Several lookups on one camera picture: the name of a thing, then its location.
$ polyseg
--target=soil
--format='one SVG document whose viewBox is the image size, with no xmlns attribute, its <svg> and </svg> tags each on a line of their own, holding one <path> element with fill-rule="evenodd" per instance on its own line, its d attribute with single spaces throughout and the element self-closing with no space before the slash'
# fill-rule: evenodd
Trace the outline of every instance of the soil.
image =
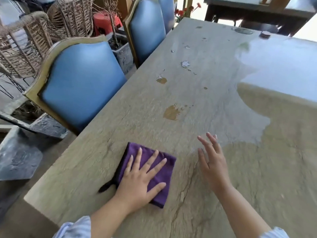
<svg viewBox="0 0 317 238">
<path fill-rule="evenodd" d="M 120 47 L 122 47 L 123 45 L 125 45 L 128 42 L 127 40 L 122 40 L 118 37 L 117 37 L 117 40 L 118 40 L 119 47 L 115 44 L 113 37 L 108 40 L 108 43 L 109 43 L 111 49 L 114 51 L 118 50 Z"/>
<path fill-rule="evenodd" d="M 31 101 L 26 101 L 11 114 L 12 117 L 27 124 L 33 123 L 44 111 Z"/>
<path fill-rule="evenodd" d="M 2 133 L 2 132 L 0 132 L 0 144 L 1 144 L 2 140 L 4 140 L 4 138 L 6 137 L 7 134 L 8 134 L 8 133 Z"/>
</svg>

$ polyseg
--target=red stool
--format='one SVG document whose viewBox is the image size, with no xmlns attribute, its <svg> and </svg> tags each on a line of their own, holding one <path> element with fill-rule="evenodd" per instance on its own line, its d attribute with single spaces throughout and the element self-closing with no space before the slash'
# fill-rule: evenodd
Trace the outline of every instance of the red stool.
<svg viewBox="0 0 317 238">
<path fill-rule="evenodd" d="M 122 27 L 121 20 L 117 15 L 115 15 L 113 22 L 114 22 L 114 27 L 116 28 Z M 100 34 L 107 35 L 112 32 L 109 13 L 107 13 L 106 11 L 95 13 L 93 15 L 93 24 L 94 24 L 96 36 L 99 36 Z"/>
</svg>

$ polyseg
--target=hand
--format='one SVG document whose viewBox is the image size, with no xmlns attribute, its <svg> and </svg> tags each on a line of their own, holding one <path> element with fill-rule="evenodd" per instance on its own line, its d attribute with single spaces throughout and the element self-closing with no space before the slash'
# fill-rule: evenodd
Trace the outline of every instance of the hand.
<svg viewBox="0 0 317 238">
<path fill-rule="evenodd" d="M 201 148 L 198 149 L 198 157 L 201 171 L 212 191 L 217 195 L 219 192 L 231 187 L 232 184 L 229 178 L 226 158 L 222 153 L 220 144 L 217 142 L 217 136 L 212 136 L 209 132 L 206 133 L 206 136 L 211 143 L 200 136 L 197 138 L 204 145 L 208 160 Z"/>
<path fill-rule="evenodd" d="M 158 154 L 159 152 L 156 150 L 141 169 L 140 161 L 142 149 L 139 149 L 132 168 L 133 156 L 130 157 L 123 178 L 113 197 L 127 208 L 128 213 L 134 212 L 148 204 L 166 186 L 166 183 L 159 183 L 147 192 L 147 186 L 150 180 L 166 164 L 165 158 L 149 171 Z"/>
</svg>

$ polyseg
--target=wicker chair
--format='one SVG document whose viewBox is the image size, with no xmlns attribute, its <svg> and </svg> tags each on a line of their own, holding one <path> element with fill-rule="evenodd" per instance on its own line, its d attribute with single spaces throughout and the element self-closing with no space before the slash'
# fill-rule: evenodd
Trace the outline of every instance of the wicker chair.
<svg viewBox="0 0 317 238">
<path fill-rule="evenodd" d="M 92 3 L 93 0 L 54 2 L 47 12 L 53 42 L 67 37 L 90 37 L 93 33 Z"/>
<path fill-rule="evenodd" d="M 52 46 L 48 20 L 44 12 L 33 12 L 0 27 L 0 66 L 5 73 L 18 78 L 36 75 Z"/>
</svg>

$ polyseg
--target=blue chair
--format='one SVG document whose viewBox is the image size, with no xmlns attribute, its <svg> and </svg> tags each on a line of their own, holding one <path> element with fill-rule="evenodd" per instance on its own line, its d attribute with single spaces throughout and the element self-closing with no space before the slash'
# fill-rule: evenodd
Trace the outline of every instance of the blue chair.
<svg viewBox="0 0 317 238">
<path fill-rule="evenodd" d="M 165 32 L 166 34 L 168 34 L 168 32 L 172 30 L 175 24 L 174 0 L 158 0 L 158 2 L 161 6 L 163 14 Z"/>
<path fill-rule="evenodd" d="M 134 0 L 123 25 L 138 68 L 166 37 L 159 1 Z"/>
<path fill-rule="evenodd" d="M 105 36 L 68 38 L 50 49 L 24 95 L 78 135 L 125 82 Z"/>
</svg>

